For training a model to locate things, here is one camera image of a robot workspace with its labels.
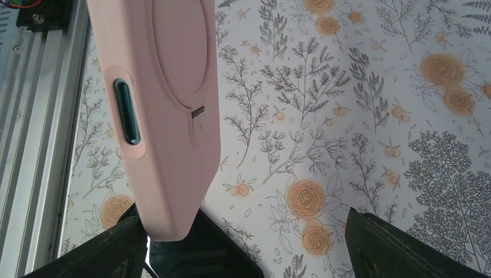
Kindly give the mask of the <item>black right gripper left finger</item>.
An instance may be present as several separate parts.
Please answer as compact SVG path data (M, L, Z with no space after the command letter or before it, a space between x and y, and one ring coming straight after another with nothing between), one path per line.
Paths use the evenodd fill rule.
M137 217L127 217L24 278L141 277L147 236Z

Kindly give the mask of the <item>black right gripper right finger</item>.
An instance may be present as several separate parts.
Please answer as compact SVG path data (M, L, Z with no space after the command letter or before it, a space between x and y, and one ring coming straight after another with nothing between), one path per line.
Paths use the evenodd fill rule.
M478 272L443 255L371 213L350 208L345 239L356 277L477 277Z

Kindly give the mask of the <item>green phone with black screen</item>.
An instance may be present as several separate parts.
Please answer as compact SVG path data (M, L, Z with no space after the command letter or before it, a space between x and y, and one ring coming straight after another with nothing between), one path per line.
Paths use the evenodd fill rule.
M140 130L131 97L130 86L123 79L113 83L116 104L125 141L130 145L138 145L141 141Z

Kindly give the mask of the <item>pink silicone phone case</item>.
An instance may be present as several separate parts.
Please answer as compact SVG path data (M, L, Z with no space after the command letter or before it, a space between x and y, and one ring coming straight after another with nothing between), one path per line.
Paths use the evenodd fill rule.
M89 1L105 91L140 215L201 206L221 157L214 1ZM113 83L130 86L138 145Z

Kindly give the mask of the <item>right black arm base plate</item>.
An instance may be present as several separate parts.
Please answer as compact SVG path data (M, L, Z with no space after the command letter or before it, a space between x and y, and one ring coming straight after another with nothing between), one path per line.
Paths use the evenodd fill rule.
M1 7L19 11L17 27L44 32L67 28L73 3L69 0L1 1Z

